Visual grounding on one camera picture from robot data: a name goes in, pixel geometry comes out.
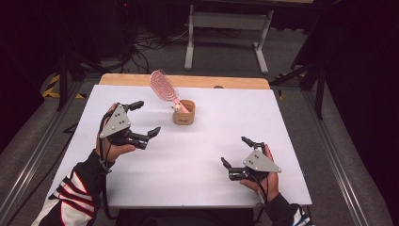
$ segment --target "small cup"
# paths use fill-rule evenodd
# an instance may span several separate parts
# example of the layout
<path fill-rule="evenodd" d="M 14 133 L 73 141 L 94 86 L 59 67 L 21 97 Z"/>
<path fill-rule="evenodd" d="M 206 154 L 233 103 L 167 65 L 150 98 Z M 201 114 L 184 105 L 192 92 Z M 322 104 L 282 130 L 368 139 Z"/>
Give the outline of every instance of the small cup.
<path fill-rule="evenodd" d="M 188 110 L 188 113 L 173 113 L 173 121 L 178 125 L 189 125 L 194 122 L 196 114 L 196 104 L 189 100 L 181 100 L 182 105 Z"/>

